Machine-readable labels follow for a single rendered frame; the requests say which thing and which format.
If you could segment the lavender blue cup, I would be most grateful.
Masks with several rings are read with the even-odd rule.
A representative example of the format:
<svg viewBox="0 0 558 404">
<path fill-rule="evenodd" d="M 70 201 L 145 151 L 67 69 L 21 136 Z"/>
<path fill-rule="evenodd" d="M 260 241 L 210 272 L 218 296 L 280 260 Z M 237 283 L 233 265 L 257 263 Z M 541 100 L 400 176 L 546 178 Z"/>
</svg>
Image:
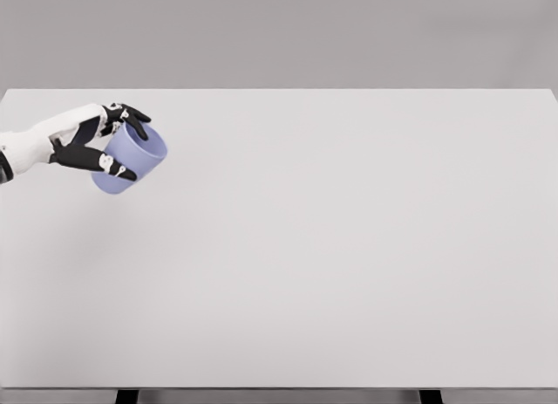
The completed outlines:
<svg viewBox="0 0 558 404">
<path fill-rule="evenodd" d="M 167 144 L 160 134 L 147 123 L 143 128 L 148 135 L 147 140 L 142 140 L 136 130 L 126 122 L 104 148 L 115 161 L 137 175 L 136 181 L 128 181 L 104 172 L 92 172 L 92 181 L 101 191 L 111 195 L 124 192 L 151 173 L 167 157 Z"/>
</svg>

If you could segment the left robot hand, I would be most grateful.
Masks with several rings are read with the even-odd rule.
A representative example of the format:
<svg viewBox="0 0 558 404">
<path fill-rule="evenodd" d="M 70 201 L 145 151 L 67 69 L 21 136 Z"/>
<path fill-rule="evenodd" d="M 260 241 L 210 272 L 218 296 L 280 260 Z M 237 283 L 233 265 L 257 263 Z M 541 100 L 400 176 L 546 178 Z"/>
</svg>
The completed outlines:
<svg viewBox="0 0 558 404">
<path fill-rule="evenodd" d="M 134 171 L 106 152 L 90 147 L 89 143 L 114 135 L 125 124 L 130 125 L 142 140 L 147 140 L 144 125 L 150 121 L 149 116 L 124 103 L 108 106 L 91 103 L 43 120 L 33 128 L 44 145 L 42 162 L 136 181 Z"/>
</svg>

